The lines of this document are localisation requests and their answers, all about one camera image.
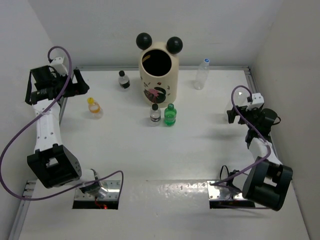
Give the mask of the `yellow cap orange bottle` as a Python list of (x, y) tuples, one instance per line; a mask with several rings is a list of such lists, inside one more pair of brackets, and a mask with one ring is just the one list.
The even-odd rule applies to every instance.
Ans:
[(87, 99), (88, 110), (93, 114), (93, 116), (97, 119), (102, 118), (104, 112), (100, 104), (93, 98), (89, 97)]

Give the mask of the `tall clear blue cap bottle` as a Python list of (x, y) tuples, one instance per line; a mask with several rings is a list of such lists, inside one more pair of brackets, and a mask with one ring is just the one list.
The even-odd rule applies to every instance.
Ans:
[(209, 72), (210, 60), (208, 58), (205, 58), (197, 69), (196, 78), (193, 84), (196, 90), (202, 90), (204, 88)]

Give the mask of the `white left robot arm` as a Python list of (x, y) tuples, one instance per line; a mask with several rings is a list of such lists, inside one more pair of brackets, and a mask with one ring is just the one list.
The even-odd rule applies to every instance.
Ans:
[(80, 190), (85, 194), (100, 187), (96, 182), (98, 173), (81, 168), (76, 156), (63, 145), (60, 132), (59, 93), (69, 98), (88, 90), (79, 69), (70, 74), (63, 63), (52, 62), (30, 70), (25, 102), (32, 106), (37, 117), (37, 139), (34, 153), (27, 156), (27, 164), (47, 189), (82, 183)]

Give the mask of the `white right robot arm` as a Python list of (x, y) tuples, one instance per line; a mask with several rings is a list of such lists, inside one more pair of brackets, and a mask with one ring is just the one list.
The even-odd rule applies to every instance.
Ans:
[(242, 196), (274, 211), (279, 211), (293, 177), (291, 167), (283, 165), (273, 151), (271, 128), (281, 122), (278, 114), (269, 108), (236, 106), (226, 111), (228, 123), (232, 124), (237, 116), (238, 124), (246, 125), (248, 131), (245, 142), (256, 163), (249, 170), (244, 182)]

